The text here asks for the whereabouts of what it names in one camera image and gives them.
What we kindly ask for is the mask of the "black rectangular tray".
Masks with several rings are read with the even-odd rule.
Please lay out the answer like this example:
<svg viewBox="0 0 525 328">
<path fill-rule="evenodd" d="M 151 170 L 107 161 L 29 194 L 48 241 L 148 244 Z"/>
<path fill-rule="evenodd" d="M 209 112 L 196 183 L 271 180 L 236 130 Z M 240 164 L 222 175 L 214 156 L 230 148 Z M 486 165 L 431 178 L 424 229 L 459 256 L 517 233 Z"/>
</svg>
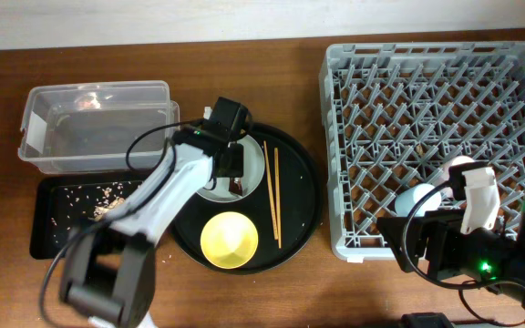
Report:
<svg viewBox="0 0 525 328">
<path fill-rule="evenodd" d="M 54 258 L 65 245 L 76 221 L 93 219 L 100 209 L 116 200 L 124 200 L 145 178 L 130 172 L 113 172 L 43 179 L 36 192 L 29 246 L 32 258 Z"/>
</svg>

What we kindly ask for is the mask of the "clear plastic bin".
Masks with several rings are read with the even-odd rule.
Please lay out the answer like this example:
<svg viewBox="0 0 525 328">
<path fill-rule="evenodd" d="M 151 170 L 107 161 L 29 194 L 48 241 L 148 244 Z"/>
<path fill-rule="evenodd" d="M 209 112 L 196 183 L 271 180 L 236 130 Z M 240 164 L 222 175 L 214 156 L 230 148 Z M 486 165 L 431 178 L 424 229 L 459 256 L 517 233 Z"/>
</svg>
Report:
<svg viewBox="0 0 525 328">
<path fill-rule="evenodd" d="M 35 87 L 18 157 L 48 175 L 124 170 L 137 137 L 179 120 L 180 107 L 160 80 Z"/>
</svg>

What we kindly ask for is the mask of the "food scraps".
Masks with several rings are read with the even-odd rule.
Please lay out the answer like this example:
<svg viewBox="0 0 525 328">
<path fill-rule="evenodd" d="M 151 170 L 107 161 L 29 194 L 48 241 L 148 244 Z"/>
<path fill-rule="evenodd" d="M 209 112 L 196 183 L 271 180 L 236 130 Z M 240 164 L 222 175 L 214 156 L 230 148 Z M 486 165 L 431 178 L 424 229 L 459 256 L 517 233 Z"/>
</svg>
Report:
<svg viewBox="0 0 525 328">
<path fill-rule="evenodd" d="M 93 211 L 93 219 L 95 221 L 102 220 L 106 213 L 108 213 L 110 210 L 115 209 L 124 202 L 124 198 L 118 197 L 111 201 L 109 204 L 102 204 L 101 206 L 96 206 Z"/>
</svg>

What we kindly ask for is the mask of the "yellow bowl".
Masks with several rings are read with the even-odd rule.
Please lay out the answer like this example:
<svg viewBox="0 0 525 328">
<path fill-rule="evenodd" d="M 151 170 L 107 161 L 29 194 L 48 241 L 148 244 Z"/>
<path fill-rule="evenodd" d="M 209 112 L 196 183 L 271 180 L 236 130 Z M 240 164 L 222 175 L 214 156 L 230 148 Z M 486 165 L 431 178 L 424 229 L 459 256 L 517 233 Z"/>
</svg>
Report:
<svg viewBox="0 0 525 328">
<path fill-rule="evenodd" d="M 256 253 L 258 243 L 259 234 L 254 223 L 235 211 L 213 216 L 204 225 L 200 236 L 201 251 L 206 260 L 224 270 L 246 264 Z"/>
</svg>

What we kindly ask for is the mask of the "light blue cup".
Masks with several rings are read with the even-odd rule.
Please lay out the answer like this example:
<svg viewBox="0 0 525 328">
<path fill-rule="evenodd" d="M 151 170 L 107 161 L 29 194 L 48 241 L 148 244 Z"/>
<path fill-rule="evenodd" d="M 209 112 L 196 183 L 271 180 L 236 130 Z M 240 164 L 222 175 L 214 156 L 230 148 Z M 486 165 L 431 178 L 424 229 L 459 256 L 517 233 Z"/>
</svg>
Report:
<svg viewBox="0 0 525 328">
<path fill-rule="evenodd" d="M 395 199 L 396 215 L 398 217 L 407 217 L 413 207 L 433 189 L 433 185 L 422 183 L 398 195 Z M 416 217 L 424 217 L 427 211 L 437 210 L 441 201 L 441 193 L 435 193 L 418 209 Z"/>
</svg>

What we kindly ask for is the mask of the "grey dishwasher rack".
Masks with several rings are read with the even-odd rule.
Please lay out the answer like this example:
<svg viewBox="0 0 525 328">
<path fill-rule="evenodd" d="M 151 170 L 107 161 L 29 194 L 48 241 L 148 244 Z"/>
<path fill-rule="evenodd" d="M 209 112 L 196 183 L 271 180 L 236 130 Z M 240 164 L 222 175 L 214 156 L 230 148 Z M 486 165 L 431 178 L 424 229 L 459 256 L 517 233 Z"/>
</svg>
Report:
<svg viewBox="0 0 525 328">
<path fill-rule="evenodd" d="M 395 215 L 401 192 L 435 183 L 456 156 L 493 167 L 501 201 L 496 227 L 517 237 L 525 42 L 334 44 L 325 51 L 319 87 L 337 258 L 391 259 L 377 221 Z"/>
</svg>

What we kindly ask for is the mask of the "pink cup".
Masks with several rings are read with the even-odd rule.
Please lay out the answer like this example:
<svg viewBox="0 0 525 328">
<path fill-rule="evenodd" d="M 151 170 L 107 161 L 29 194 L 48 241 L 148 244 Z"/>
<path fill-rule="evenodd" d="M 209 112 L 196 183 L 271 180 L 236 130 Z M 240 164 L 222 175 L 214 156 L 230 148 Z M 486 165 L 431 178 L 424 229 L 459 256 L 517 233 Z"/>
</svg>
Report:
<svg viewBox="0 0 525 328">
<path fill-rule="evenodd" d="M 437 186 L 442 184 L 443 182 L 446 182 L 449 180 L 449 169 L 453 166 L 461 165 L 461 164 L 467 164 L 472 163 L 474 159 L 468 157 L 468 156 L 456 156 L 453 159 L 450 159 L 449 161 L 445 162 L 440 168 L 442 170 L 441 175 L 437 179 Z M 452 198 L 453 197 L 453 191 L 450 187 L 445 187 L 441 193 L 446 198 Z"/>
</svg>

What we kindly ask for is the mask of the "gold snack wrapper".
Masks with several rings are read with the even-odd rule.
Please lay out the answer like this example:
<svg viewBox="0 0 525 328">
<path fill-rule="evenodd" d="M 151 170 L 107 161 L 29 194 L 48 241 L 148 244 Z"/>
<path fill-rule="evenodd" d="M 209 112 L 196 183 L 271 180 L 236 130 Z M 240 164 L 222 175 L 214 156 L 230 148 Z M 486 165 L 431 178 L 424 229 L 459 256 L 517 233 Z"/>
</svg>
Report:
<svg viewBox="0 0 525 328">
<path fill-rule="evenodd" d="M 229 180 L 229 192 L 233 195 L 241 197 L 243 195 L 242 190 L 242 179 L 241 178 L 230 178 Z"/>
</svg>

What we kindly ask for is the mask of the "grey plate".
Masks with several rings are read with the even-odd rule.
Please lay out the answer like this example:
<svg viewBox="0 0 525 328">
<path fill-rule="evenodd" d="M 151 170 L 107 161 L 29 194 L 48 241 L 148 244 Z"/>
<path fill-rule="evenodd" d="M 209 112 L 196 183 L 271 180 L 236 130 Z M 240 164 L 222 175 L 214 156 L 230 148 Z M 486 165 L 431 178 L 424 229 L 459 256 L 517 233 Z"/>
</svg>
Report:
<svg viewBox="0 0 525 328">
<path fill-rule="evenodd" d="M 202 198 L 218 203 L 234 202 L 249 196 L 261 183 L 265 172 L 262 146 L 250 135 L 240 139 L 238 143 L 243 145 L 243 175 L 240 178 L 242 194 L 230 192 L 230 178 L 217 178 L 215 189 L 209 190 L 212 186 L 209 183 L 206 189 L 198 191 Z"/>
</svg>

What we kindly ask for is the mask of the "round black tray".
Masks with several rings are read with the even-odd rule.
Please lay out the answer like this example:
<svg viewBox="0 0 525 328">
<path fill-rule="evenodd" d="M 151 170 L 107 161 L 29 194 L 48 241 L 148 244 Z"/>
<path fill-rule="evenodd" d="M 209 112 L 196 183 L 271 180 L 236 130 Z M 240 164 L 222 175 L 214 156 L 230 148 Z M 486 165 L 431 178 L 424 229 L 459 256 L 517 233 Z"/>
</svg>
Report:
<svg viewBox="0 0 525 328">
<path fill-rule="evenodd" d="M 237 201 L 219 203 L 196 194 L 185 204 L 170 225 L 177 244 L 191 258 L 216 271 L 203 255 L 201 231 L 213 216 L 236 211 L 252 220 L 258 231 L 256 253 L 243 266 L 229 270 L 230 274 L 254 274 L 270 270 L 292 258 L 307 243 L 321 221 L 323 192 L 317 167 L 306 149 L 293 137 L 272 126 L 256 123 L 251 136 L 259 144 L 278 153 L 281 202 L 282 243 L 273 238 L 273 225 L 267 179 L 251 195 Z"/>
</svg>

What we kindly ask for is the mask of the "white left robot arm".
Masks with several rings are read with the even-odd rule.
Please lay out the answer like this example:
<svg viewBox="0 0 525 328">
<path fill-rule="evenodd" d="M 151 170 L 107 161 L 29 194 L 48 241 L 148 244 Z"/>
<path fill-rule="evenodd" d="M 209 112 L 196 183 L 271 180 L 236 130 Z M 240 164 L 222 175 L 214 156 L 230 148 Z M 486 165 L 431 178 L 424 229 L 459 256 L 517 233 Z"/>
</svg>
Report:
<svg viewBox="0 0 525 328">
<path fill-rule="evenodd" d="M 156 249 L 193 195 L 218 178 L 240 177 L 252 115 L 220 97 L 210 115 L 175 124 L 161 158 L 123 204 L 97 221 L 82 220 L 57 257 L 59 300 L 98 327 L 150 327 Z"/>
</svg>

